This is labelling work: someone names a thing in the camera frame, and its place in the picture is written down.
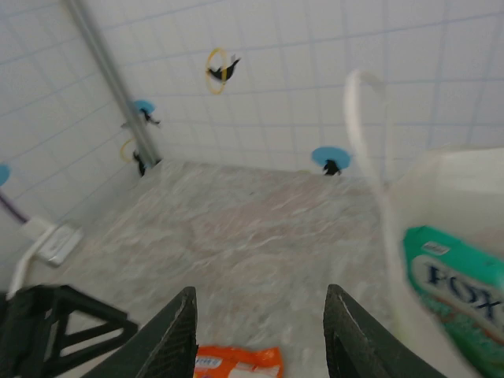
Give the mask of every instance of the plastic bag handle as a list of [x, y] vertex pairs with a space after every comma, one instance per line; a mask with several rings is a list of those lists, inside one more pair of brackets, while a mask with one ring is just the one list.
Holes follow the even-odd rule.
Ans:
[[346, 131], [350, 144], [356, 153], [356, 159], [361, 167], [371, 188], [377, 195], [384, 192], [384, 182], [380, 174], [373, 168], [369, 158], [369, 148], [365, 141], [362, 121], [361, 121], [361, 83], [368, 84], [374, 92], [381, 97], [385, 108], [385, 132], [386, 132], [386, 151], [385, 151], [385, 176], [387, 179], [395, 178], [394, 143], [393, 132], [394, 122], [391, 117], [391, 107], [387, 100], [385, 83], [378, 79], [371, 72], [355, 70], [346, 78], [345, 93], [343, 96], [343, 112], [345, 116]]

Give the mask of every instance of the blue disc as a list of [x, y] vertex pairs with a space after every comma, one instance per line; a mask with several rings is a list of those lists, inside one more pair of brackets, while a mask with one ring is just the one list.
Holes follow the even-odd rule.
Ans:
[[312, 152], [312, 159], [320, 167], [324, 167], [327, 164], [327, 160], [333, 160], [338, 165], [338, 168], [345, 169], [350, 165], [352, 157], [341, 148], [323, 146], [318, 147]]
[[136, 100], [134, 103], [138, 111], [145, 109], [148, 114], [151, 114], [156, 109], [156, 106], [147, 100]]
[[0, 187], [7, 182], [10, 176], [10, 168], [7, 164], [0, 164]]

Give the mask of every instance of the white power strip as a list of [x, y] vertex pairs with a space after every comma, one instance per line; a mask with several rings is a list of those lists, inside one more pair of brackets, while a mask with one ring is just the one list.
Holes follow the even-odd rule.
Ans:
[[37, 251], [37, 255], [52, 265], [60, 265], [84, 237], [82, 228], [62, 224]]

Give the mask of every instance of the white tiled wall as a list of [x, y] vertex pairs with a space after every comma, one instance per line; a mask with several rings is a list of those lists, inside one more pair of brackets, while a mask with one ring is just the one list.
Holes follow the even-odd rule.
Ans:
[[[0, 1], [2, 190], [28, 215], [86, 223], [138, 179], [119, 148], [123, 117], [57, 0]], [[27, 245], [0, 211], [0, 287]]]
[[[357, 67], [390, 84], [402, 169], [434, 146], [504, 144], [502, 0], [87, 2], [176, 157], [321, 172], [314, 148], [349, 148], [341, 104]], [[242, 58], [220, 95], [205, 83], [215, 47]], [[364, 121], [382, 166], [373, 101], [365, 94]]]

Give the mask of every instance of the yellow ring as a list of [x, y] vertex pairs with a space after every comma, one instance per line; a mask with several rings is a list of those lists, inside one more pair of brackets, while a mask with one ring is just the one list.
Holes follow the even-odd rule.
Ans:
[[131, 138], [131, 139], [127, 140], [126, 143], [123, 144], [119, 150], [120, 158], [123, 159], [123, 161], [125, 161], [127, 163], [132, 162], [133, 159], [128, 159], [127, 157], [124, 156], [124, 148], [128, 145], [128, 143], [133, 142], [134, 140], [135, 140], [135, 138]]
[[[222, 84], [220, 85], [219, 89], [213, 89], [212, 88], [212, 83], [210, 82], [210, 74], [208, 73], [208, 70], [210, 68], [210, 61], [212, 60], [213, 56], [215, 54], [219, 53], [220, 57], [222, 58]], [[206, 69], [205, 69], [205, 74], [206, 74], [206, 85], [209, 89], [210, 92], [212, 92], [214, 95], [220, 95], [222, 91], [224, 90], [224, 85], [226, 84], [226, 73], [228, 69], [226, 68], [226, 52], [224, 49], [221, 49], [220, 47], [213, 49], [213, 51], [210, 53], [208, 56], [208, 59], [206, 60]]]

